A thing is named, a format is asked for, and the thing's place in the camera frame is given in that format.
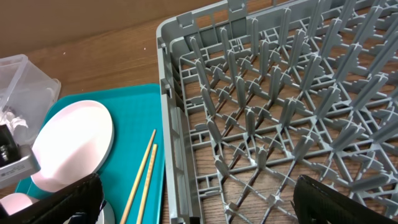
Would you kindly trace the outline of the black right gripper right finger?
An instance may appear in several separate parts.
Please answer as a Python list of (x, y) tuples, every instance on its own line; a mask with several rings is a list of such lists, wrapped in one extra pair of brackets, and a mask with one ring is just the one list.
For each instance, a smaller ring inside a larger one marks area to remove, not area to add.
[(300, 224), (396, 223), (307, 175), (297, 179), (292, 206)]

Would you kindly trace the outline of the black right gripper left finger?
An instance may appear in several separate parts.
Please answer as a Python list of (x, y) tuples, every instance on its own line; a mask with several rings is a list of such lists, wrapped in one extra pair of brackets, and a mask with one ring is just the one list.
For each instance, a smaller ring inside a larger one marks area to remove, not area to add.
[(1, 207), (1, 224), (63, 223), (77, 214), (77, 223), (95, 224), (102, 208), (102, 182), (93, 173), (13, 215)]

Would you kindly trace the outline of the small pink bowl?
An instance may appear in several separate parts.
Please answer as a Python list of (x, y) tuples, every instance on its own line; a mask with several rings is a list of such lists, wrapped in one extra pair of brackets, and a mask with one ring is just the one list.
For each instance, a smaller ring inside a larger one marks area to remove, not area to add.
[(13, 193), (1, 199), (1, 205), (9, 215), (33, 205), (39, 200), (23, 193)]

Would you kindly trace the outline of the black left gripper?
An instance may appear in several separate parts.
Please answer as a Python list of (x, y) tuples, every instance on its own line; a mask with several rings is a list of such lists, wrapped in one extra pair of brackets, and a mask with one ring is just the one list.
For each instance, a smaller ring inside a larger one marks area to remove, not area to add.
[(30, 145), (15, 142), (9, 128), (1, 125), (1, 188), (37, 173), (40, 165)]

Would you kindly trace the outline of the white napkin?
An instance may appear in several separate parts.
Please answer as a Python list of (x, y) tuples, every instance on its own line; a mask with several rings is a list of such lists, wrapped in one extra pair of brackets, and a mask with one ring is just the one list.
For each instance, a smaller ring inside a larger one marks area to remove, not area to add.
[(27, 121), (21, 116), (16, 116), (11, 111), (1, 112), (1, 125), (6, 125), (12, 135), (14, 135), (17, 128), (28, 128)]

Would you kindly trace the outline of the grey bowl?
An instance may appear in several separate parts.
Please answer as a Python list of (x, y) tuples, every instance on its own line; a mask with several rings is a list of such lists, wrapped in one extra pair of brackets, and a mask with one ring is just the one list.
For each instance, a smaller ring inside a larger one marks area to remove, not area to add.
[[(72, 215), (68, 220), (64, 221), (63, 224), (85, 224), (88, 222), (88, 214), (78, 212)], [(104, 201), (101, 205), (101, 211), (98, 215), (96, 224), (115, 224), (115, 217), (113, 208), (107, 201)]]

